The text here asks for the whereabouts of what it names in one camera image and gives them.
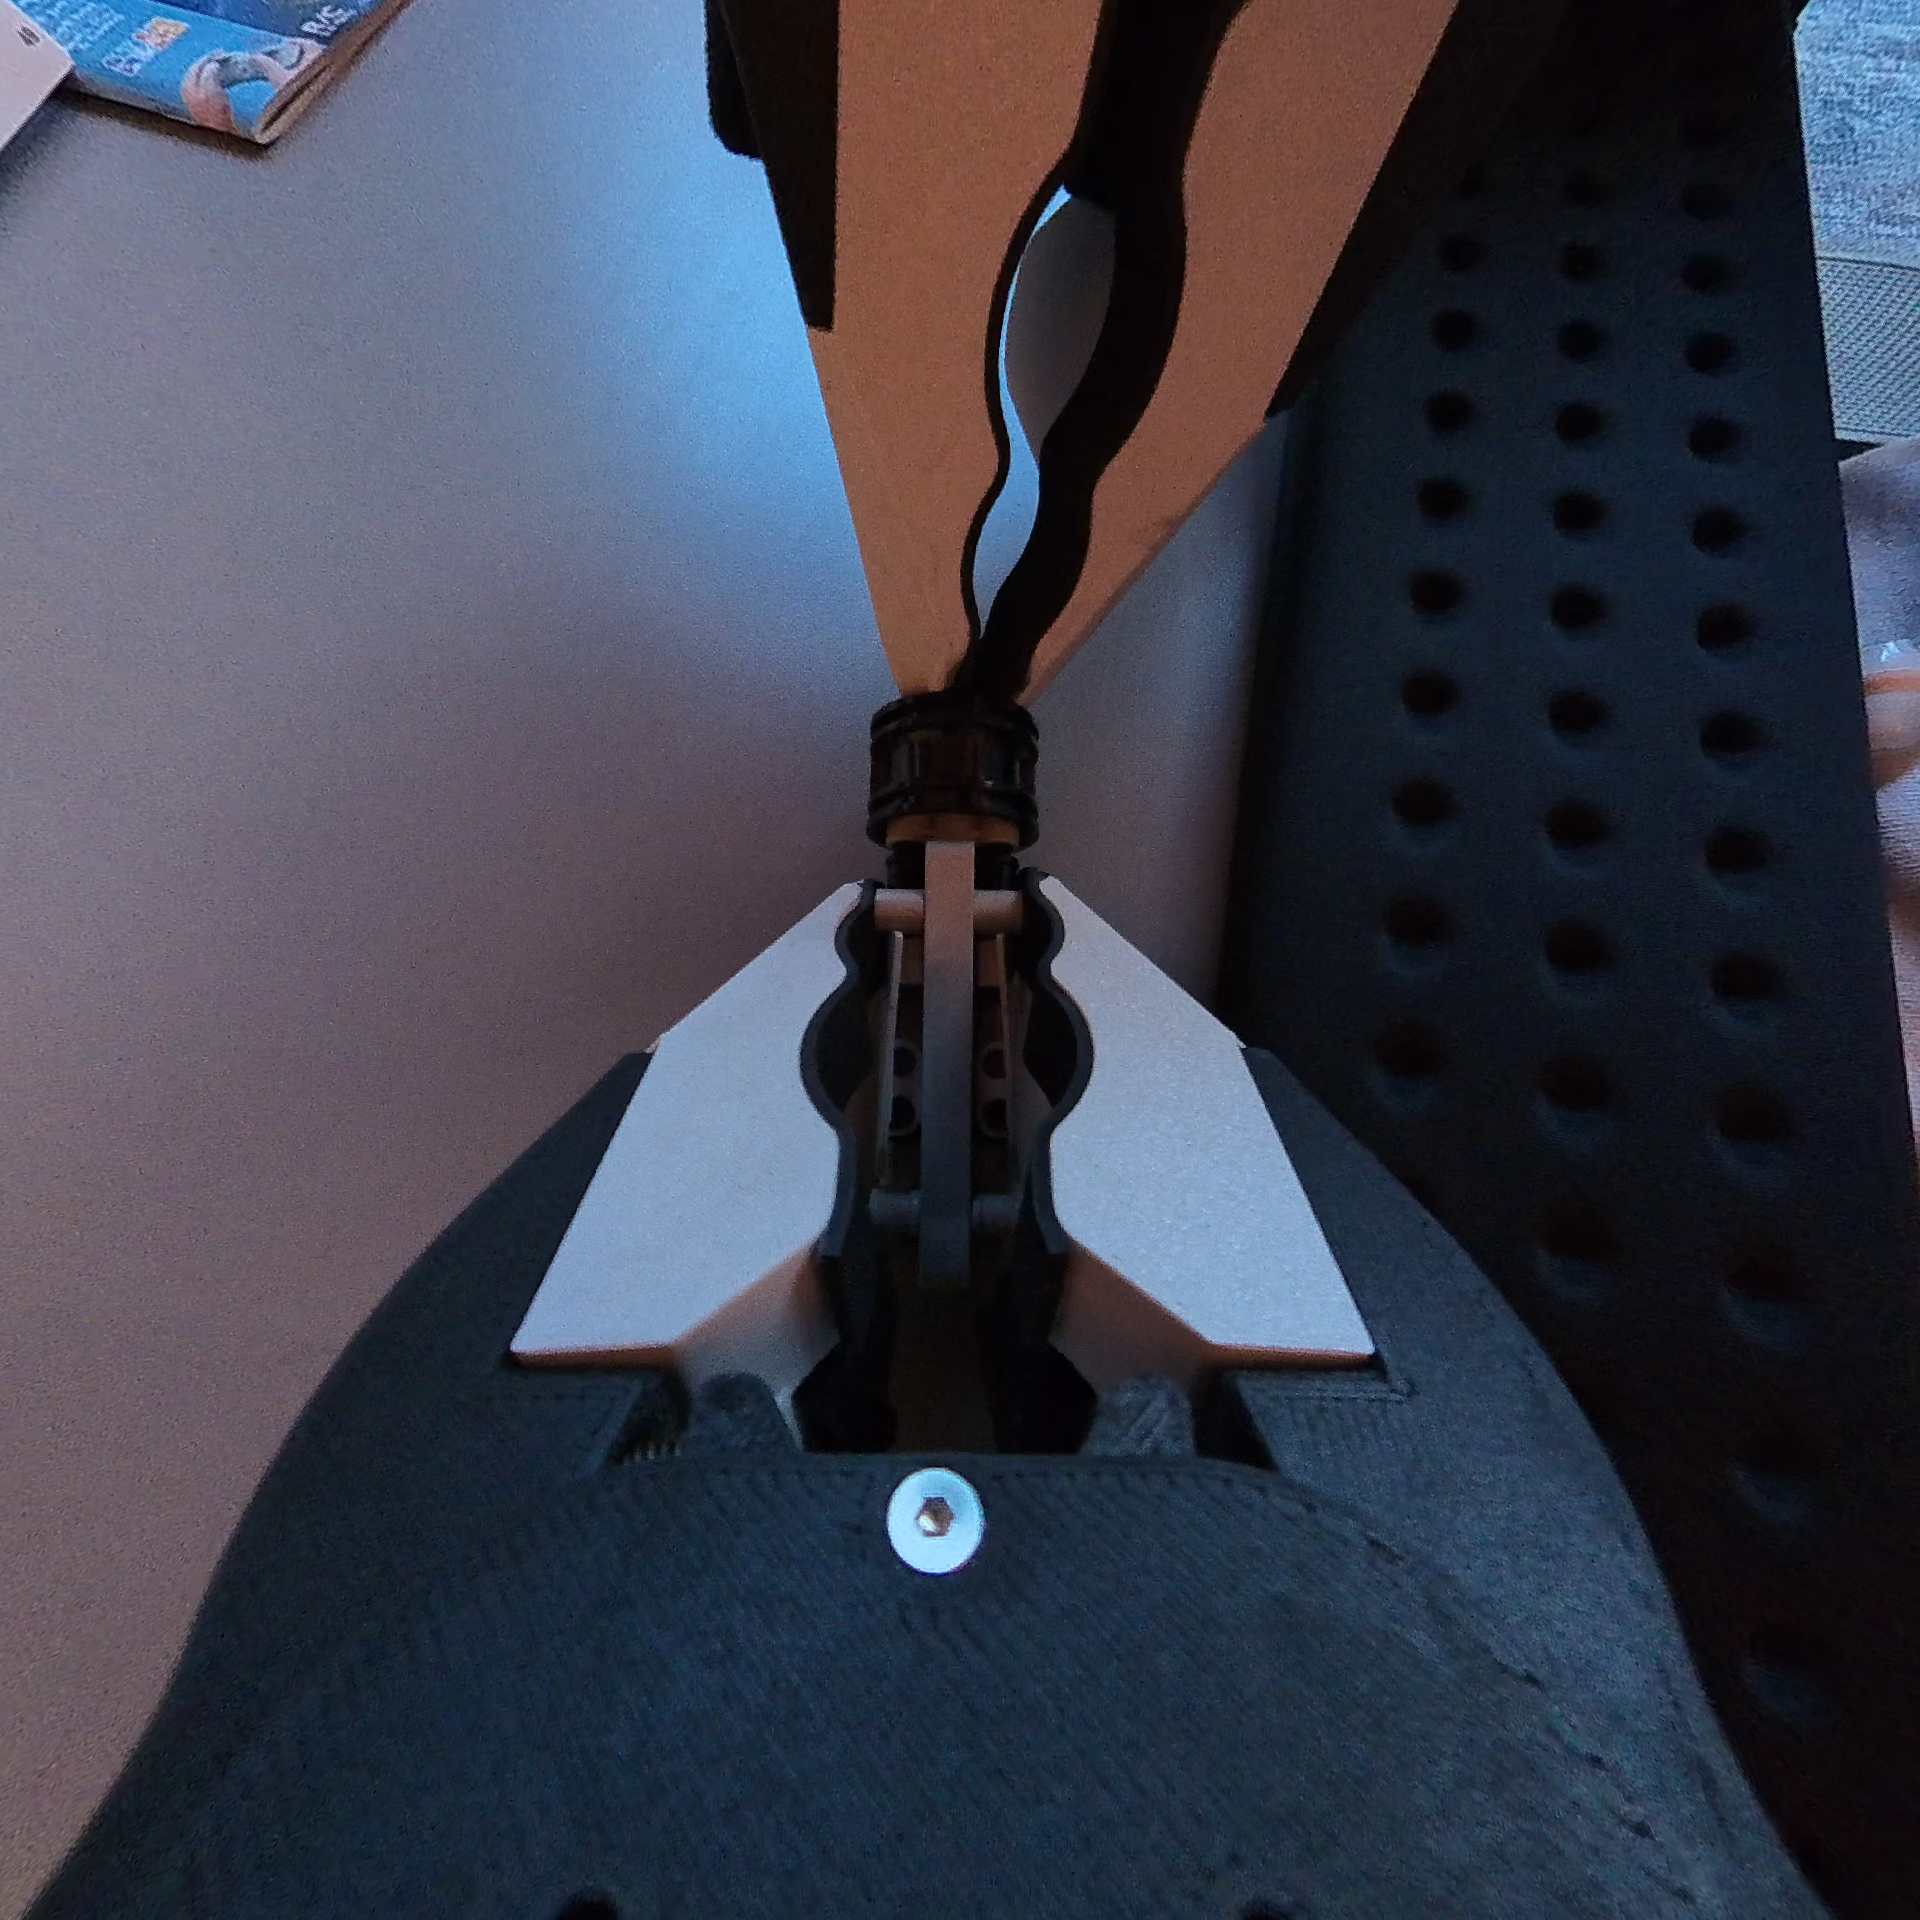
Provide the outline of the black toy wheel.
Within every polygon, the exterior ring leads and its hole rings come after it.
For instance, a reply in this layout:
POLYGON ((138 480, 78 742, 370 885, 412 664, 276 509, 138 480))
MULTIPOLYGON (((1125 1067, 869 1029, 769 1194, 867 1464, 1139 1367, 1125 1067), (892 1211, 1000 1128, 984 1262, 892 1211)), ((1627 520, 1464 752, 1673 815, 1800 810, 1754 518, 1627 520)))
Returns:
POLYGON ((1037 725, 1014 701, 944 687, 877 709, 872 718, 872 841, 886 847, 972 835, 1033 846, 1040 833, 1037 752, 1037 725))

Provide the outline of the blue illustrated booklet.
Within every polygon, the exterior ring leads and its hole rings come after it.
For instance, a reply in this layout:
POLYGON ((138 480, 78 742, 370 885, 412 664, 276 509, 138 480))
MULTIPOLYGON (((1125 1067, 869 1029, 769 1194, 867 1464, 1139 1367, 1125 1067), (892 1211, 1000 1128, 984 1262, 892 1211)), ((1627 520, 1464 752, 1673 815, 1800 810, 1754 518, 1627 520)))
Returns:
POLYGON ((401 1, 25 1, 96 97, 272 143, 401 1))

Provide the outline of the grey toy brick assembly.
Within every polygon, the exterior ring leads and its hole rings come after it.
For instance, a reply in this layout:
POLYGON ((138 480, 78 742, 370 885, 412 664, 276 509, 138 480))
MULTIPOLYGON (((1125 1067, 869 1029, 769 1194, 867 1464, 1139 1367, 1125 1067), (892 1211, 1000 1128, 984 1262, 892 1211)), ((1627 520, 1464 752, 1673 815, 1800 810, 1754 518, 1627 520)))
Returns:
POLYGON ((886 977, 869 1214, 901 1282, 958 1305, 1010 1254, 1033 1158, 1017 829, 910 814, 889 826, 889 856, 873 899, 886 977))

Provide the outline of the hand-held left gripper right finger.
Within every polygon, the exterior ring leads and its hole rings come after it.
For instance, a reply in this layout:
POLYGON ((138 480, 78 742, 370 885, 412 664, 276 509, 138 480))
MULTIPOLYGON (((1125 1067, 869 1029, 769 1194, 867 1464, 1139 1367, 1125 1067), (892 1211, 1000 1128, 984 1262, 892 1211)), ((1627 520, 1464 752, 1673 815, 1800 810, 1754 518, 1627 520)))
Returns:
POLYGON ((1057 877, 1052 981, 1091 1074, 1048 1142, 1070 1242, 1052 1341, 1097 1389, 1376 1355, 1233 1031, 1057 877))

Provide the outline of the black perforated panel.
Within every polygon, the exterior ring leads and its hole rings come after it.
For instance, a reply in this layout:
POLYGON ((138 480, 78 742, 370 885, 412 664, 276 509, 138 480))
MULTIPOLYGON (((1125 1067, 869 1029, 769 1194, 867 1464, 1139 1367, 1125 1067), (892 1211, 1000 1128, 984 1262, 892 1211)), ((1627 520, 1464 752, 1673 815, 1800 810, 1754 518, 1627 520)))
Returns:
POLYGON ((1916 1193, 1796 3, 1570 3, 1288 434, 1228 1002, 1545 1346, 1916 1914, 1916 1193))

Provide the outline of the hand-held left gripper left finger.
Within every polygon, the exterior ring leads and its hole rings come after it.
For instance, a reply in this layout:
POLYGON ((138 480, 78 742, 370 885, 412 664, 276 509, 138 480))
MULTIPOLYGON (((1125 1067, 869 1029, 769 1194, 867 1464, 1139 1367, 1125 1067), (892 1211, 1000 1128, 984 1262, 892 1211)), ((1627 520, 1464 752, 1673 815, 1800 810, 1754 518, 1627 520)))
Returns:
POLYGON ((873 1117, 872 885, 843 885, 669 1025, 512 1338, 524 1365, 656 1367, 794 1397, 832 1350, 824 1248, 873 1117))

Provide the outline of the white printed paper sheet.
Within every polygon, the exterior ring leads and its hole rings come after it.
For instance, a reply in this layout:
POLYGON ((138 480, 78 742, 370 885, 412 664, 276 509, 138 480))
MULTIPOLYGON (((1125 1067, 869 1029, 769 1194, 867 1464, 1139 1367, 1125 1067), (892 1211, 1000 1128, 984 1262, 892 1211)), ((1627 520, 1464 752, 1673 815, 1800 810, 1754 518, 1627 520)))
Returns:
POLYGON ((0 1, 0 146, 22 129, 74 71, 62 43, 18 3, 0 1))

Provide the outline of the pale pink cloth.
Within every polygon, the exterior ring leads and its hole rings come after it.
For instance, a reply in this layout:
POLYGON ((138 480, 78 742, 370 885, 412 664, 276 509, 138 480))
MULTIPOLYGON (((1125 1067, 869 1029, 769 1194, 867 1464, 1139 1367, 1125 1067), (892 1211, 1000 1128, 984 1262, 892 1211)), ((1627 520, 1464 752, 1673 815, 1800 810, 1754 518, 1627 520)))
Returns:
POLYGON ((1918 438, 1841 463, 1888 889, 1918 911, 1918 438))

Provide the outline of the grey desk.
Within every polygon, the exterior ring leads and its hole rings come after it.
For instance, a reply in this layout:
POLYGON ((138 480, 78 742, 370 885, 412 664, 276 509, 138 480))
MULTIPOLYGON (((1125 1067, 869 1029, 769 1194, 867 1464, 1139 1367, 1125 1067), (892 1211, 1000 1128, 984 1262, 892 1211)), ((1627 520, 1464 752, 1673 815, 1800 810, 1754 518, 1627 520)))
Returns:
POLYGON ((4 151, 4 1914, 299 1405, 838 879, 892 694, 699 3, 4 151))

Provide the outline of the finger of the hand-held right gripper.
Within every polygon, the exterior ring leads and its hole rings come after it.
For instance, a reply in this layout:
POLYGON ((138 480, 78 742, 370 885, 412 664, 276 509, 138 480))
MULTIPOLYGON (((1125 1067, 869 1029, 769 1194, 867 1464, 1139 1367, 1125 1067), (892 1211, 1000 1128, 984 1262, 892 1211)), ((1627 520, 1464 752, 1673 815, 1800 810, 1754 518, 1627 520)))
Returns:
POLYGON ((1059 183, 1099 1, 843 1, 832 321, 810 334, 880 642, 950 677, 1009 466, 997 349, 1012 257, 1059 183))
POLYGON ((1196 6, 1170 135, 1117 191, 1106 317, 1040 447, 966 682, 1043 685, 1260 432, 1451 1, 1196 6))

